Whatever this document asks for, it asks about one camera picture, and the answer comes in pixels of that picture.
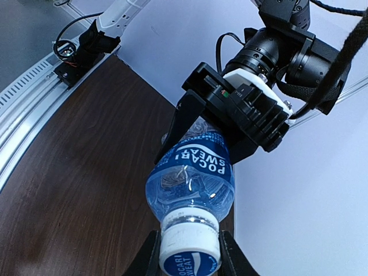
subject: pocari sweat bottle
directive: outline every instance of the pocari sweat bottle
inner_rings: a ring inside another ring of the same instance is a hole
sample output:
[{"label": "pocari sweat bottle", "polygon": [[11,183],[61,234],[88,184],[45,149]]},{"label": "pocari sweat bottle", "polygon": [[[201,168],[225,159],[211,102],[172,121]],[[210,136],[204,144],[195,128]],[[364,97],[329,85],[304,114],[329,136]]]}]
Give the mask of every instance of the pocari sweat bottle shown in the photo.
[{"label": "pocari sweat bottle", "polygon": [[152,171],[145,192],[161,222],[161,269],[169,276],[213,275],[221,265],[219,222],[235,192],[222,135],[199,118]]}]

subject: pocari sweat label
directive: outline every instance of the pocari sweat label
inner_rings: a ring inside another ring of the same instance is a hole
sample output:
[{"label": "pocari sweat label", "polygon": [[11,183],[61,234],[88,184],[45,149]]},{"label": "pocari sweat label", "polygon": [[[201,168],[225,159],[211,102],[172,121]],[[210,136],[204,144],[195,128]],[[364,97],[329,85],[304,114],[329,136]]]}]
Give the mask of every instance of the pocari sweat label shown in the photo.
[{"label": "pocari sweat label", "polygon": [[167,258],[165,271],[172,276],[208,276],[219,264],[214,257],[202,252],[183,252]]},{"label": "pocari sweat label", "polygon": [[160,160],[151,175],[166,168],[188,165],[229,182],[232,175],[229,153],[218,132],[206,132],[180,141]]}]

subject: dark wooden surface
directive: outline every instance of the dark wooden surface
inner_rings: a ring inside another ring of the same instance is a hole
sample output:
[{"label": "dark wooden surface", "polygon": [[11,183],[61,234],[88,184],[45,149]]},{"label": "dark wooden surface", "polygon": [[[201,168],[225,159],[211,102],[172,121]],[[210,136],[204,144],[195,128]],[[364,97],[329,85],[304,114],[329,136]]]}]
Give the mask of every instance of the dark wooden surface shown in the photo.
[{"label": "dark wooden surface", "polygon": [[144,186],[173,111],[116,57],[100,66],[0,194],[0,275],[121,275],[159,229]]}]

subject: cable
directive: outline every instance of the cable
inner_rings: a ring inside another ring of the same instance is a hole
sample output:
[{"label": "cable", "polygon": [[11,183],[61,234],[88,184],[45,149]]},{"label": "cable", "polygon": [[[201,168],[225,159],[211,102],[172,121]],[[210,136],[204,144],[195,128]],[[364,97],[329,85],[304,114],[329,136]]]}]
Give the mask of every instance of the cable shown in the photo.
[{"label": "cable", "polygon": [[58,48],[61,47],[62,45],[64,44],[67,44],[67,43],[70,43],[71,44],[71,48],[72,45],[74,46],[75,48],[75,45],[72,41],[70,40],[60,40],[60,38],[62,37],[62,35],[64,34],[64,32],[71,26],[73,25],[74,23],[77,23],[78,21],[80,20],[83,20],[83,19],[86,19],[86,18],[90,18],[90,17],[96,17],[96,16],[100,16],[102,13],[95,13],[95,14],[90,14],[88,16],[82,16],[82,17],[79,17],[73,21],[71,21],[68,25],[66,25],[64,27],[64,29],[62,29],[62,31],[59,33],[58,37],[56,38],[54,44],[53,44],[53,52],[54,54],[61,60],[61,61],[65,61],[66,59],[70,58],[70,57],[66,57],[66,56],[63,56],[62,54],[59,53],[58,51]]},{"label": "cable", "polygon": [[364,16],[365,10],[347,10],[343,9],[341,7],[332,7],[326,4],[323,4],[321,1],[318,0],[310,0],[312,3],[317,5],[318,7],[321,7],[322,9],[328,10],[331,13],[340,13],[340,14],[346,14],[348,16]]},{"label": "cable", "polygon": [[245,43],[243,43],[240,38],[234,33],[224,33],[221,35],[216,42],[216,69],[218,73],[221,73],[223,71],[221,66],[221,44],[223,42],[223,39],[225,36],[231,36],[233,39],[235,39],[237,42],[239,42],[242,46],[245,46]]},{"label": "cable", "polygon": [[363,47],[367,39],[368,9],[365,11],[363,18],[356,25],[354,30],[346,38],[343,48],[339,52],[335,61],[331,64],[326,76],[321,81],[315,93],[311,96],[309,102],[293,114],[290,119],[298,119],[320,104],[330,89],[336,85],[347,66],[352,62],[354,56]]}]

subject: logo on bottle cap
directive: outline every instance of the logo on bottle cap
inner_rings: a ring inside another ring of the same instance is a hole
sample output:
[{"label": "logo on bottle cap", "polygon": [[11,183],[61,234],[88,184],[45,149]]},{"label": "logo on bottle cap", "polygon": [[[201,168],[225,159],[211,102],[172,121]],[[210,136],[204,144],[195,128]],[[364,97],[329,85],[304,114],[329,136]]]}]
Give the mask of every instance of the logo on bottle cap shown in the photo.
[{"label": "logo on bottle cap", "polygon": [[183,252],[168,257],[164,269],[170,276],[209,276],[217,270],[217,260],[202,252]]}]

